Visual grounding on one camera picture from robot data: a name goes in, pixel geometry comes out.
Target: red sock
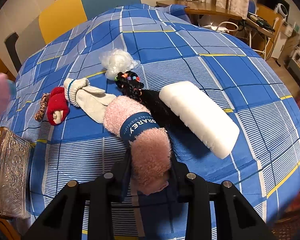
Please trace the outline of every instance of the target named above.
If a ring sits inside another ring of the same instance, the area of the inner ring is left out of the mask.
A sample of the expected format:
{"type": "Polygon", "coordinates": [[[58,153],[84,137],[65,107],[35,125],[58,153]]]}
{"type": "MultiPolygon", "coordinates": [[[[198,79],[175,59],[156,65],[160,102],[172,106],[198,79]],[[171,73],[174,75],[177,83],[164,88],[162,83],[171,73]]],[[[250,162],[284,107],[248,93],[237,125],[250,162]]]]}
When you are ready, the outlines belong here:
{"type": "Polygon", "coordinates": [[[47,106],[47,118],[51,125],[58,125],[62,123],[69,113],[68,103],[65,97],[65,89],[63,87],[56,87],[50,93],[50,98],[47,106]],[[56,123],[53,115],[61,115],[61,122],[56,123]]]}

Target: brown scrunchie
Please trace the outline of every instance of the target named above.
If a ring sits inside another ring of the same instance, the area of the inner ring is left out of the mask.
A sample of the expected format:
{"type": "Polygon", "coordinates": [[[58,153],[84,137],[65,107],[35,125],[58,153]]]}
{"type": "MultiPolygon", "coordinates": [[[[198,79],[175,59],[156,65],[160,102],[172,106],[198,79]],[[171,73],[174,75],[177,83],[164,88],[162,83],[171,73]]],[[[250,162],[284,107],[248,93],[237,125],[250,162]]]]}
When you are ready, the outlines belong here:
{"type": "Polygon", "coordinates": [[[34,119],[36,121],[42,120],[44,113],[46,111],[46,108],[47,108],[49,97],[50,97],[50,93],[43,93],[43,96],[40,101],[40,108],[39,108],[38,112],[36,112],[34,115],[34,119]]]}

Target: plaid pattern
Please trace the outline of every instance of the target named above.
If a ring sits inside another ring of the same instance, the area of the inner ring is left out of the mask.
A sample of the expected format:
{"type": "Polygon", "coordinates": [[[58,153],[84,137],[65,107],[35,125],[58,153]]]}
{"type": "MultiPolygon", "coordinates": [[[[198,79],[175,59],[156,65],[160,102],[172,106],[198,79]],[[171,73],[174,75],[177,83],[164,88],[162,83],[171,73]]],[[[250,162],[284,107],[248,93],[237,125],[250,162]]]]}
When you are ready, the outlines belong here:
{"type": "MultiPolygon", "coordinates": [[[[300,189],[300,111],[289,91],[247,45],[233,36],[191,25],[182,6],[138,4],[112,9],[63,34],[29,57],[17,77],[17,96],[0,126],[36,143],[32,163],[31,218],[39,216],[71,179],[95,179],[123,158],[123,142],[84,111],[70,105],[52,127],[34,113],[43,93],[65,78],[87,77],[92,86],[120,95],[104,76],[101,52],[127,50],[141,65],[134,71],[147,89],[191,81],[238,125],[239,138],[224,160],[192,133],[171,133],[181,161],[207,181],[232,181],[264,221],[271,221],[300,189]]],[[[87,238],[89,202],[82,238],[87,238]]],[[[187,205],[169,187],[150,196],[134,189],[113,204],[116,239],[183,239],[187,205]]],[[[212,216],[213,239],[216,222],[212,216]]]]}

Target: metal screw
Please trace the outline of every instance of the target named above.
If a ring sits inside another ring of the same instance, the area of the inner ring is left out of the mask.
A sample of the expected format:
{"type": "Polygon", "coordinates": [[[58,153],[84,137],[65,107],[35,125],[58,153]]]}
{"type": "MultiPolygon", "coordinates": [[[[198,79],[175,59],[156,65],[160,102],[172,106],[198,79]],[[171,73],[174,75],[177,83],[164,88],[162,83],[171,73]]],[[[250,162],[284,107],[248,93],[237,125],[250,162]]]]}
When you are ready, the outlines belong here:
{"type": "Polygon", "coordinates": [[[103,175],[105,179],[111,179],[113,177],[113,174],[111,172],[107,172],[103,175]]]}
{"type": "Polygon", "coordinates": [[[192,173],[192,172],[190,172],[190,173],[187,174],[187,178],[188,179],[195,179],[195,177],[196,177],[196,175],[194,173],[192,173]]]}
{"type": "Polygon", "coordinates": [[[231,186],[232,186],[232,183],[231,183],[229,180],[225,180],[225,181],[223,182],[223,186],[225,186],[225,187],[231,187],[231,186]]]}
{"type": "Polygon", "coordinates": [[[75,180],[71,180],[68,182],[68,187],[74,187],[75,185],[77,185],[77,182],[75,180]]]}

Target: white fan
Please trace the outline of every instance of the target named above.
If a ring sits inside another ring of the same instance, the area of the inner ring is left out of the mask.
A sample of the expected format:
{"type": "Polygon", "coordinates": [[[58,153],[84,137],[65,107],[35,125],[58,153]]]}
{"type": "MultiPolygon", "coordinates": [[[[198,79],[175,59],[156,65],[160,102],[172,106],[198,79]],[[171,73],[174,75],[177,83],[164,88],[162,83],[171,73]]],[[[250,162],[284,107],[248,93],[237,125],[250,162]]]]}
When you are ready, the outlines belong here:
{"type": "Polygon", "coordinates": [[[288,16],[288,11],[282,3],[278,3],[275,6],[274,11],[281,14],[283,17],[283,20],[286,20],[286,18],[288,16]]]}

